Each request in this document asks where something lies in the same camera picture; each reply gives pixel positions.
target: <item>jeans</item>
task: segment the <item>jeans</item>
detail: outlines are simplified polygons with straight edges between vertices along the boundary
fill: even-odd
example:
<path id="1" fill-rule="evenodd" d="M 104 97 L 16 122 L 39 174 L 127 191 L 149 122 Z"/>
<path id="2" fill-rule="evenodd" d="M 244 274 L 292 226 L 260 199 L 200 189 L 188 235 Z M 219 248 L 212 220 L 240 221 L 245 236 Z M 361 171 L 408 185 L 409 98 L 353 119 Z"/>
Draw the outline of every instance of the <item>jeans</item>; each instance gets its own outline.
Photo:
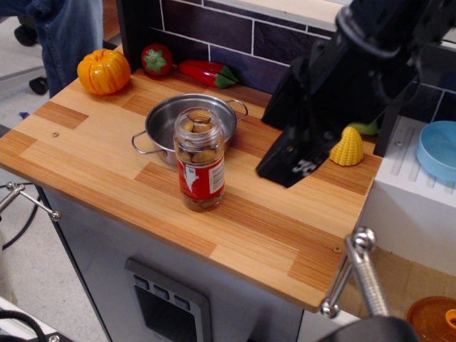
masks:
<path id="1" fill-rule="evenodd" d="M 102 0 L 0 0 L 0 16 L 32 16 L 50 97 L 77 77 L 84 56 L 103 47 Z"/>

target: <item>red tomato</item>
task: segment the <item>red tomato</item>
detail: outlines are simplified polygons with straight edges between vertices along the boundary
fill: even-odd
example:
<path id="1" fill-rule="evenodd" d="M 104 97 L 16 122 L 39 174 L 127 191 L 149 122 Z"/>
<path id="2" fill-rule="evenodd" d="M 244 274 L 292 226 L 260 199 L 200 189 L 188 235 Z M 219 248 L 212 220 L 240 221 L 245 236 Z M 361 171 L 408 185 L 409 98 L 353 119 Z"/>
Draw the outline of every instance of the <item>red tomato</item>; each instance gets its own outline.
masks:
<path id="1" fill-rule="evenodd" d="M 166 75 L 172 67 L 171 51 L 162 44 L 150 44 L 142 50 L 141 63 L 150 75 Z"/>

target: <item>orange pumpkin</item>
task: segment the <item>orange pumpkin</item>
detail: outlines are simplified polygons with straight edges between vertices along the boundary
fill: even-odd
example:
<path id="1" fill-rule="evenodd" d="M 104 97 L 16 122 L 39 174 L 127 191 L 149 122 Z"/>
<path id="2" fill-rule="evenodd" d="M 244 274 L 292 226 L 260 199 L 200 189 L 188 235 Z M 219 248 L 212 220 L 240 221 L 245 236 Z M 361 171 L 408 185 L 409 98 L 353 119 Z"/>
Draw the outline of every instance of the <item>orange pumpkin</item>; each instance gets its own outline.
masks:
<path id="1" fill-rule="evenodd" d="M 106 48 L 88 54 L 78 65 L 79 81 L 92 94 L 114 93 L 127 84 L 130 75 L 124 55 Z"/>

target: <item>toy tomato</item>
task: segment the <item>toy tomato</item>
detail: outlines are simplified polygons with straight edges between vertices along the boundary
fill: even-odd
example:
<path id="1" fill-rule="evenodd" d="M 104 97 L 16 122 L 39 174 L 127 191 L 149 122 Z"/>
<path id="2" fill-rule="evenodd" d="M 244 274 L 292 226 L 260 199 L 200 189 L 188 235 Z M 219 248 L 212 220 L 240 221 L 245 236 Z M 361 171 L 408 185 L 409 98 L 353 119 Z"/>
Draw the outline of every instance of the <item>toy tomato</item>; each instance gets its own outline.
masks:
<path id="1" fill-rule="evenodd" d="M 127 84 L 130 75 L 124 55 L 106 48 L 88 54 L 78 65 L 79 81 L 92 94 L 114 93 Z"/>
<path id="2" fill-rule="evenodd" d="M 142 50 L 141 63 L 150 75 L 166 75 L 172 67 L 171 51 L 162 44 L 150 44 Z"/>

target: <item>black cable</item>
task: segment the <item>black cable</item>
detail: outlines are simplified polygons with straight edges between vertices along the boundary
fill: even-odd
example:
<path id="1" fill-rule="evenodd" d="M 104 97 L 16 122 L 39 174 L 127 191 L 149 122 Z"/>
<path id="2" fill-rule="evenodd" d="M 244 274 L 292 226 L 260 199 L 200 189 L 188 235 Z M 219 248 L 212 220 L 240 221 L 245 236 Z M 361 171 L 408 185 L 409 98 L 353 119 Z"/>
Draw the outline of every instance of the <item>black cable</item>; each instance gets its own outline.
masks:
<path id="1" fill-rule="evenodd" d="M 33 185 L 33 183 L 22 183 L 24 185 Z M 0 185 L 0 189 L 1 188 L 4 188 L 6 187 L 7 185 Z M 19 240 L 19 238 L 24 235 L 24 233 L 27 231 L 27 229 L 30 227 L 33 219 L 35 218 L 36 216 L 36 212 L 38 211 L 38 205 L 35 204 L 35 206 L 33 207 L 33 210 L 30 214 L 30 217 L 29 219 L 27 220 L 27 223 L 25 223 L 24 227 L 21 229 L 21 231 L 15 236 L 13 237 L 13 239 L 9 240 L 7 243 L 5 243 L 1 250 L 4 251 L 5 249 L 7 249 L 8 247 L 10 247 L 14 242 L 16 242 L 17 240 Z"/>
<path id="2" fill-rule="evenodd" d="M 46 337 L 44 336 L 41 327 L 30 316 L 18 311 L 0 310 L 0 319 L 3 318 L 12 318 L 24 322 L 35 331 L 39 342 L 46 342 Z"/>

